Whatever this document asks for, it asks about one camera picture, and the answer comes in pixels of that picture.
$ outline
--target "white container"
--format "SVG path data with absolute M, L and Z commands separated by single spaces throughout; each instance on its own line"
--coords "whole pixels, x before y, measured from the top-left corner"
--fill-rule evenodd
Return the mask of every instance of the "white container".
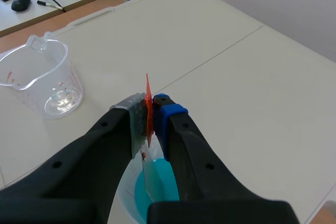
M 163 152 L 160 147 L 158 138 L 153 135 L 151 147 L 149 148 L 153 160 L 163 157 Z M 142 172 L 142 161 L 140 153 L 137 153 L 135 158 L 128 164 L 117 189 L 117 196 L 120 206 L 131 223 L 145 224 L 146 222 L 141 218 L 138 209 L 135 205 L 135 184 L 138 176 Z
M 69 62 L 67 46 L 53 39 L 29 37 L 26 44 L 0 59 L 0 86 L 10 88 L 29 108 L 59 118 L 81 102 L 83 88 Z

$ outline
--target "clear plastic measuring jug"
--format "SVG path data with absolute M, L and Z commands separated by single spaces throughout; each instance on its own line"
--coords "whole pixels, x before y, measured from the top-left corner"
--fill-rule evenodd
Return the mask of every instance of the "clear plastic measuring jug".
M 0 59 L 0 86 L 7 86 L 24 104 L 46 118 L 59 118 L 81 102 L 83 88 L 68 48 L 51 33 L 31 35 L 26 44 Z

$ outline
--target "computer mouse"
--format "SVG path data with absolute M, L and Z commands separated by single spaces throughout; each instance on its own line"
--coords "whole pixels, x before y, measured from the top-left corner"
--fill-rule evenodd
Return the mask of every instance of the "computer mouse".
M 23 12 L 28 9 L 30 5 L 30 0 L 14 0 L 12 2 L 12 10 L 16 12 Z

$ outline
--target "blue liquid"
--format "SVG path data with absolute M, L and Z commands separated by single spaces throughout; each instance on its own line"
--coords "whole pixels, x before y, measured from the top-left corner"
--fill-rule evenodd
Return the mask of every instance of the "blue liquid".
M 179 192 L 177 191 L 177 185 L 173 173 L 172 166 L 164 158 L 158 158 L 154 161 L 154 167 L 158 171 L 159 177 L 163 183 L 164 188 L 164 200 L 176 201 L 179 200 Z M 140 173 L 135 184 L 135 205 L 139 211 L 143 223 L 147 222 L 147 210 L 152 203 L 150 197 L 145 191 L 143 172 Z

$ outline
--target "screw hole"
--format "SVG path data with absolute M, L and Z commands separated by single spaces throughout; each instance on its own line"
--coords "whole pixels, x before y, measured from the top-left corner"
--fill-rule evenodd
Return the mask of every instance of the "screw hole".
M 208 163 L 205 165 L 205 168 L 207 168 L 208 170 L 213 170 L 215 168 L 215 166 L 211 163 Z
M 62 162 L 60 162 L 60 161 L 54 162 L 52 164 L 52 167 L 55 168 L 55 169 L 60 168 L 61 166 L 62 166 Z

